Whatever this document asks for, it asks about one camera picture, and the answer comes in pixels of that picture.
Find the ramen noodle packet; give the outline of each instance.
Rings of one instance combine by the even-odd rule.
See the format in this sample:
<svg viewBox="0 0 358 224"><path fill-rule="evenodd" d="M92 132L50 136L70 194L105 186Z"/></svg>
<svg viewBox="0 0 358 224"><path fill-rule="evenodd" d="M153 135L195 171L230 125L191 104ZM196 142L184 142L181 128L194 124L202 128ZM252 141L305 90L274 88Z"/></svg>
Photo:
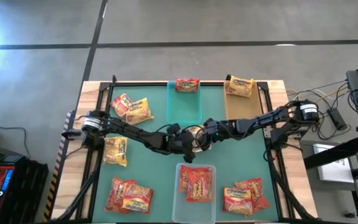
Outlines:
<svg viewBox="0 0 358 224"><path fill-rule="evenodd" d="M124 117L132 103L133 102L128 97L127 93L123 93L121 96L118 96L110 102L110 105L114 108L118 116Z"/></svg>
<svg viewBox="0 0 358 224"><path fill-rule="evenodd" d="M126 113L126 122L130 125L139 124L153 118L147 98L132 103Z"/></svg>
<svg viewBox="0 0 358 224"><path fill-rule="evenodd" d="M180 166L180 182L179 182L179 188L178 188L179 192L187 192L187 186L188 186L188 182L189 182L188 170L195 170L195 171L199 171L199 172L209 172L208 167L192 168L192 167L187 167L185 165L181 165Z"/></svg>
<svg viewBox="0 0 358 224"><path fill-rule="evenodd" d="M198 126L192 126L190 128L188 128L187 130L193 135L194 140L192 142L193 145L193 152L201 152L202 148L199 147L200 144L203 144L203 142L205 141L204 139L204 134L205 131L201 129L202 125Z"/></svg>
<svg viewBox="0 0 358 224"><path fill-rule="evenodd" d="M188 186L186 202L212 202L212 171L187 169Z"/></svg>
<svg viewBox="0 0 358 224"><path fill-rule="evenodd" d="M232 76L230 79L229 87L226 89L227 94L251 97L252 94L252 85L254 84L254 79L250 80L244 78L237 78Z"/></svg>
<svg viewBox="0 0 358 224"><path fill-rule="evenodd" d="M252 190L252 201L253 201L253 210L254 213L257 211L270 207L269 202L264 197L264 192L262 188L262 179L260 177L253 178L249 180L243 180L240 182L235 182L234 185L237 188L243 190Z"/></svg>
<svg viewBox="0 0 358 224"><path fill-rule="evenodd" d="M251 190L241 190L235 187L223 188L223 211L244 215L252 215Z"/></svg>
<svg viewBox="0 0 358 224"><path fill-rule="evenodd" d="M122 207L149 214L153 193L152 189L132 184L125 192Z"/></svg>
<svg viewBox="0 0 358 224"><path fill-rule="evenodd" d="M125 214L129 213L130 210L122 208L122 203L124 201L125 191L131 184L135 184L135 180L123 181L120 178L114 177L111 181L111 190L104 210Z"/></svg>
<svg viewBox="0 0 358 224"><path fill-rule="evenodd" d="M127 143L124 137L104 138L103 164L119 164L127 166Z"/></svg>
<svg viewBox="0 0 358 224"><path fill-rule="evenodd" d="M175 82L175 91L184 93L196 93L198 90L198 83L200 82L197 78L177 78Z"/></svg>

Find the green table surface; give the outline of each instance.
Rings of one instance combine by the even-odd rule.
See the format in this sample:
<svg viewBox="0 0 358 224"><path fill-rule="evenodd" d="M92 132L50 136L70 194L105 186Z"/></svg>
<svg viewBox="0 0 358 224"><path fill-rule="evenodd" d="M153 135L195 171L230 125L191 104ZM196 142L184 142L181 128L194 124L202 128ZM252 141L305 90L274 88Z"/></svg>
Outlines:
<svg viewBox="0 0 358 224"><path fill-rule="evenodd" d="M200 90L202 91L201 103L203 121L208 118L216 120L225 119L223 87L202 86ZM148 99L154 119L138 124L138 128L152 132L164 124L167 124L167 87L117 86L114 87L112 99L124 92L126 92L133 101L145 97ZM212 145L212 150L196 154L193 163L214 165L216 168L215 193L217 222L278 220L269 165L263 159L264 151L264 138L262 131L258 130L253 135L241 141L230 139L217 142ZM172 222L175 169L178 163L184 162L182 155L172 154L164 156L157 154L145 148L143 144L129 139L127 160L127 167L117 164L103 164L101 166L92 222ZM104 206L107 202L113 177L124 180L135 179L137 184L154 189L150 213L131 212L129 214L120 214L105 212ZM241 214L223 212L223 187L234 186L234 182L236 181L247 180L254 177L262 178L264 196L272 206L248 218L244 218Z"/></svg>

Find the metal bracket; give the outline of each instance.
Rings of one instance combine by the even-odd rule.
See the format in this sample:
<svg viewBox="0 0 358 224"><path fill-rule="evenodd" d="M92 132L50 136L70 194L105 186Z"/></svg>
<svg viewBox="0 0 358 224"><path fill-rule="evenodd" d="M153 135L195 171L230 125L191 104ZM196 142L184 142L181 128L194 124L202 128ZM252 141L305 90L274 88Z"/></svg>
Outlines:
<svg viewBox="0 0 358 224"><path fill-rule="evenodd" d="M271 138L270 132L272 131L272 129L273 128L270 128L270 127L263 129L265 138Z"/></svg>

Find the teal container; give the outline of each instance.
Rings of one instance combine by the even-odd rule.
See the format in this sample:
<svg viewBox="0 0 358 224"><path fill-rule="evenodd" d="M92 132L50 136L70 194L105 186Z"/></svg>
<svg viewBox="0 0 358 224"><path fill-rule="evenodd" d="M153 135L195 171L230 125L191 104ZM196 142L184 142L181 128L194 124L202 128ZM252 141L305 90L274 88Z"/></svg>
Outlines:
<svg viewBox="0 0 358 224"><path fill-rule="evenodd" d="M175 81L167 84L167 122L178 123L182 128L189 125L199 125L203 119L201 110L200 83L196 93L175 91Z"/></svg>

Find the power adapter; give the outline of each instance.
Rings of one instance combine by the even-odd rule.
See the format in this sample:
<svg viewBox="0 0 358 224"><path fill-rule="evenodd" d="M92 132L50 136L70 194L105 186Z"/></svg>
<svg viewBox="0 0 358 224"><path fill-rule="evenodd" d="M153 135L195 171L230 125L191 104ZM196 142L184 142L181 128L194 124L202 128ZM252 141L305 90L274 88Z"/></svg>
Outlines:
<svg viewBox="0 0 358 224"><path fill-rule="evenodd" d="M338 131L346 129L347 124L343 120L343 118L337 108L327 110L327 113L328 113L329 117L331 118L331 121L333 121L333 123Z"/></svg>

